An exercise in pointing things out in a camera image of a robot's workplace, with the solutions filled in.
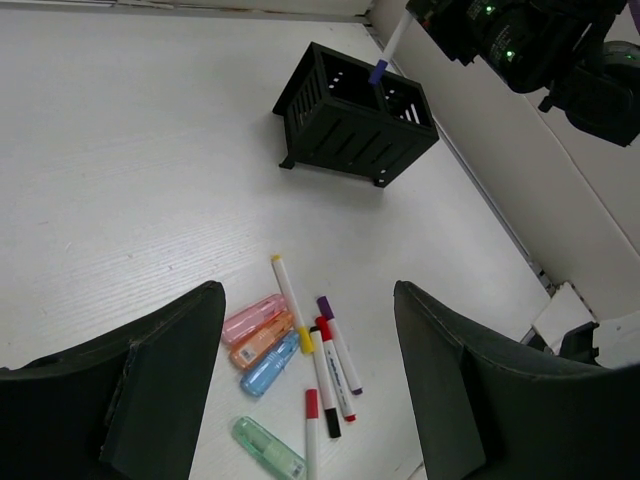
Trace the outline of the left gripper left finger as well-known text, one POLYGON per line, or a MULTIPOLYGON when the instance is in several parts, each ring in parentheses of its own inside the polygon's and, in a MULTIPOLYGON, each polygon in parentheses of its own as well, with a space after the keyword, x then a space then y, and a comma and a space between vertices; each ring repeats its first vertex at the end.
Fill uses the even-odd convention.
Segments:
POLYGON ((208 281, 138 320, 1 371, 5 479, 189 477, 225 316, 208 281))

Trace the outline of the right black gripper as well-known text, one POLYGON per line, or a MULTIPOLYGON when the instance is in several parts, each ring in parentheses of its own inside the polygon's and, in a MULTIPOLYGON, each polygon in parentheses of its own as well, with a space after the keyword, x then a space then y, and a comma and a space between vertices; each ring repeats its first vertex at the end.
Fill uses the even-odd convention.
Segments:
POLYGON ((406 10, 452 61, 482 58, 519 94, 569 74, 604 40, 623 1, 409 1, 406 10))

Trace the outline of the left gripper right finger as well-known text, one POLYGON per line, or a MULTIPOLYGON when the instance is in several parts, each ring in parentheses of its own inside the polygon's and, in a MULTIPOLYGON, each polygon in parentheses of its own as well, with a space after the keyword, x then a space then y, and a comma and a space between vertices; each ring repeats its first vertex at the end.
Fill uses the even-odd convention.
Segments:
POLYGON ((513 341, 408 281, 394 315, 431 479, 635 479, 639 369, 513 341))

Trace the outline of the purple capped marker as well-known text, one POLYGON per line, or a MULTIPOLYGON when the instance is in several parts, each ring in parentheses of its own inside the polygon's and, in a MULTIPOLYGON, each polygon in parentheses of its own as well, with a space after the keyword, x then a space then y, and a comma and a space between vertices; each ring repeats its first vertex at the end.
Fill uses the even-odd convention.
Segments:
POLYGON ((357 374, 355 365, 336 321, 336 317, 331 309, 328 298, 326 296, 320 296, 316 299, 316 303, 321 315, 327 320, 349 389, 355 396, 359 396, 363 393, 362 382, 357 374))

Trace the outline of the blue capped marker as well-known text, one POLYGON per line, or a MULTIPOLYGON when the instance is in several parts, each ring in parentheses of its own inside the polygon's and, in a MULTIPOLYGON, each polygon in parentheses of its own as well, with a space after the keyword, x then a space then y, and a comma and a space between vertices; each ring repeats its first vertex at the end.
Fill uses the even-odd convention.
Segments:
POLYGON ((413 15, 408 11, 404 10, 403 14, 400 17, 396 28, 394 29, 388 43, 386 44, 381 57, 379 58, 377 64, 375 65, 373 71, 371 72, 368 84, 375 86, 377 85, 381 78, 383 77, 387 66, 389 65, 392 57, 397 50, 398 44, 406 32, 407 28, 411 24, 413 20, 413 15))

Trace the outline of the black capped marker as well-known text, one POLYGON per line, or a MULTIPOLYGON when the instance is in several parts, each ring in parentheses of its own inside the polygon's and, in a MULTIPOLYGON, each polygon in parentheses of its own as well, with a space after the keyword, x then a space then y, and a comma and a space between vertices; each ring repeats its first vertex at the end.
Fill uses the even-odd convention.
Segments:
POLYGON ((336 402, 333 398, 331 387, 331 379, 329 375, 328 365, 325 358, 322 335, 317 326, 310 328, 310 338, 313 346, 313 359, 316 371, 316 377, 321 397, 322 408, 324 410, 326 424, 331 439, 341 437, 341 429, 338 418, 336 402))

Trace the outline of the red capped marker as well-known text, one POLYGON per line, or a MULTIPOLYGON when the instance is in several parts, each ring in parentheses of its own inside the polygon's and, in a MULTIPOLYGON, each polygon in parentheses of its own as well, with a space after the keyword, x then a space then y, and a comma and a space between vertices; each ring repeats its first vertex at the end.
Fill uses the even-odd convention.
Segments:
POLYGON ((315 324, 321 333, 328 369, 333 381, 334 390, 336 392, 342 416, 348 423, 355 422, 356 413, 349 397, 348 385, 333 342, 328 320, 324 316, 319 316, 316 318, 315 324))

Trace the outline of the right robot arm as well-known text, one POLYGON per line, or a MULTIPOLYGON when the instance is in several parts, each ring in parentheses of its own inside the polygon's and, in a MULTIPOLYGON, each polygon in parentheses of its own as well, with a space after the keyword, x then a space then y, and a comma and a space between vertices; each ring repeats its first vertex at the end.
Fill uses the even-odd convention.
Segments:
POLYGON ((452 61, 482 58, 517 94, 547 91, 578 130, 626 147, 639 134, 639 47, 606 36, 623 1, 410 1, 452 61))

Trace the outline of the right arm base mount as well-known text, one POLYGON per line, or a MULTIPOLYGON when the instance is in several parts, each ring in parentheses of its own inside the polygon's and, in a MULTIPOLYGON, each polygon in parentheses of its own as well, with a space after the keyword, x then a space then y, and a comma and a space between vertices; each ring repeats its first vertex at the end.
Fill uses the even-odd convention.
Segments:
POLYGON ((595 360, 601 365, 618 368, 639 363, 639 311, 597 320, 568 282, 556 289, 521 342, 559 355, 564 338, 584 326, 595 327, 592 346, 597 353, 595 360))

